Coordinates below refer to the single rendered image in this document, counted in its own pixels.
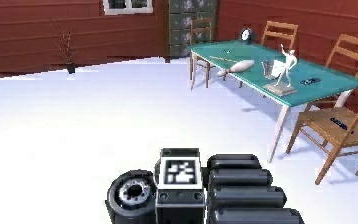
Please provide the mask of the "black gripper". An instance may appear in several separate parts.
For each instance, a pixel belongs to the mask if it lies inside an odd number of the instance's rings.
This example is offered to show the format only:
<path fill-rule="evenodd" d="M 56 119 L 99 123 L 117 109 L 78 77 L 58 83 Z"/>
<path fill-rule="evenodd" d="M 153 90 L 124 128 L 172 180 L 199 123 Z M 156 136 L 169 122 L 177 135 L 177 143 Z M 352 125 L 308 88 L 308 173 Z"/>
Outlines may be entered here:
<path fill-rule="evenodd" d="M 105 205 L 111 224 L 156 224 L 153 173 L 130 170 L 116 178 Z"/>

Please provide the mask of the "wooden slat back chair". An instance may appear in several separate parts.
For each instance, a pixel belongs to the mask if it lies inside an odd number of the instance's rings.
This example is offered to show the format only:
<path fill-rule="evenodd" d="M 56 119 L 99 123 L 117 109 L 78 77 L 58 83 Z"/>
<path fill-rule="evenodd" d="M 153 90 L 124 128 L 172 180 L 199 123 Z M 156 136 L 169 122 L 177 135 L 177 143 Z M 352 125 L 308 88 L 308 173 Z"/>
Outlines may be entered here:
<path fill-rule="evenodd" d="M 190 23 L 190 45 L 210 43 L 213 41 L 213 25 L 211 18 L 194 19 Z M 205 86 L 209 86 L 210 70 L 213 66 L 200 56 L 190 52 L 190 80 L 194 88 L 197 68 L 205 69 Z"/>
<path fill-rule="evenodd" d="M 358 53 L 356 53 L 356 52 L 354 52 L 352 50 L 349 50 L 349 49 L 341 47 L 340 44 L 342 42 L 347 42 L 347 43 L 350 43 L 350 44 L 358 46 L 358 37 L 354 37 L 354 36 L 342 33 L 339 36 L 336 44 L 334 45 L 334 47 L 333 47 L 333 49 L 332 49 L 332 51 L 331 51 L 326 63 L 325 63 L 326 67 L 328 67 L 331 64 L 332 58 L 333 58 L 335 53 L 340 54 L 340 55 L 344 55 L 344 56 L 349 57 L 349 58 L 351 58 L 351 59 L 353 59 L 355 61 L 358 61 Z M 358 70 L 355 73 L 355 77 L 358 78 Z"/>
<path fill-rule="evenodd" d="M 267 21 L 260 44 L 263 45 L 267 37 L 280 38 L 289 41 L 289 48 L 294 47 L 299 26 L 296 24 Z"/>

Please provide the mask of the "clear glass jar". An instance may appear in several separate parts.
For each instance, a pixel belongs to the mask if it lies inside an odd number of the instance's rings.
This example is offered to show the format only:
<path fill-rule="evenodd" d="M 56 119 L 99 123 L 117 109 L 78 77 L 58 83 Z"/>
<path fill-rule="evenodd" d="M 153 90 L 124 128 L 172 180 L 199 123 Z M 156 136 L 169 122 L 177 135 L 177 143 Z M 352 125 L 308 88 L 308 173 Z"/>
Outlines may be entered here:
<path fill-rule="evenodd" d="M 273 60 L 265 60 L 261 62 L 263 67 L 263 76 L 269 80 L 276 79 L 276 76 L 272 74 L 274 61 Z"/>

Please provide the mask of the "wooden chair with woven seat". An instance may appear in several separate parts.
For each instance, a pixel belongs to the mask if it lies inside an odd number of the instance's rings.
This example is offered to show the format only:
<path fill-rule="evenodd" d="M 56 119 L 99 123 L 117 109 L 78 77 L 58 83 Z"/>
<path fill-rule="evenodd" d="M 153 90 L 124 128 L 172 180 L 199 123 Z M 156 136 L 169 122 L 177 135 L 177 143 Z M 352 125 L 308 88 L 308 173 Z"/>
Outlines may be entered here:
<path fill-rule="evenodd" d="M 332 117 L 346 124 L 348 129 L 343 130 L 331 122 Z M 342 153 L 345 148 L 358 146 L 358 112 L 355 113 L 346 107 L 300 112 L 286 149 L 287 154 L 291 152 L 299 133 L 306 136 L 327 155 L 315 180 L 316 185 L 321 183 L 338 157 L 358 154 L 358 150 Z"/>

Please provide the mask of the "bare twig house plant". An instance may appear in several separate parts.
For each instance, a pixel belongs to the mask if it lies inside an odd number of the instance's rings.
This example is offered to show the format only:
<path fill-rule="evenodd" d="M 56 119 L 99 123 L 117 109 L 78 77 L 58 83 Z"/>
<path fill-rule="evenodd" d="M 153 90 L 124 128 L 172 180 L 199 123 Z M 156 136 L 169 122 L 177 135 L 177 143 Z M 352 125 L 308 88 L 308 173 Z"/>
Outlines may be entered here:
<path fill-rule="evenodd" d="M 62 52 L 63 62 L 66 65 L 68 74 L 74 74 L 76 65 L 73 60 L 74 49 L 71 47 L 71 31 L 62 31 L 57 41 L 58 47 Z"/>

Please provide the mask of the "grey green chest of drawers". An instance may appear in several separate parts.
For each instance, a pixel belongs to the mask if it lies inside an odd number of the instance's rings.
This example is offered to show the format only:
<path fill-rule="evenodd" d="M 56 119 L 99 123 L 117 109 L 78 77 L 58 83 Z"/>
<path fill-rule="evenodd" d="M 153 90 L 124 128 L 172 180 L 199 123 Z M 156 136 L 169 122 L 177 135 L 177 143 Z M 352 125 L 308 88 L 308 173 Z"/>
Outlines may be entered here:
<path fill-rule="evenodd" d="M 172 58 L 187 57 L 191 22 L 216 17 L 218 0 L 169 0 L 169 50 Z"/>

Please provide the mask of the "white framed window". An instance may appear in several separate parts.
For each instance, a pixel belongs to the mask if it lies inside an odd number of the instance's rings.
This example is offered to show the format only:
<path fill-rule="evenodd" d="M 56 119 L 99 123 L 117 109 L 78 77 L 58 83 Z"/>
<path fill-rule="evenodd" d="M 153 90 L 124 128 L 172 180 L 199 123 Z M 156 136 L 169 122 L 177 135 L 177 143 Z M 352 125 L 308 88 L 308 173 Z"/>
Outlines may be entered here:
<path fill-rule="evenodd" d="M 102 0 L 106 15 L 149 14 L 153 0 Z"/>

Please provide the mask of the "round black alarm clock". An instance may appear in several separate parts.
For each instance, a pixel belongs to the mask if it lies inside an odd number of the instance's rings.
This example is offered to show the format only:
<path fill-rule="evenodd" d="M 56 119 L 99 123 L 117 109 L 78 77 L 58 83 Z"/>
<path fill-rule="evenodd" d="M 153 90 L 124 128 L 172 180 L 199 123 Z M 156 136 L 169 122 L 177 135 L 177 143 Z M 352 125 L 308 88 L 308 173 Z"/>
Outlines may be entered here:
<path fill-rule="evenodd" d="M 246 43 L 252 44 L 254 42 L 254 32 L 251 28 L 245 28 L 241 31 L 239 40 Z"/>

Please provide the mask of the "white human figure statue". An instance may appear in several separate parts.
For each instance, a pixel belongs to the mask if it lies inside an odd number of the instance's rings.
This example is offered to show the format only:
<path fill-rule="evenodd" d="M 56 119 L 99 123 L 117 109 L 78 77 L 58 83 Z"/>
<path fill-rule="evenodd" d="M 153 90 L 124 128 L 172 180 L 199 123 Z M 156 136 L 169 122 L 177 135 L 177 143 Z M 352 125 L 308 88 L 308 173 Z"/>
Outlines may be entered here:
<path fill-rule="evenodd" d="M 295 56 L 294 49 L 286 52 L 283 45 L 281 45 L 281 53 L 285 57 L 285 61 L 273 59 L 272 74 L 276 76 L 276 79 L 270 80 L 270 83 L 266 84 L 264 88 L 283 97 L 296 92 L 296 89 L 292 86 L 291 69 L 297 64 L 298 59 Z"/>

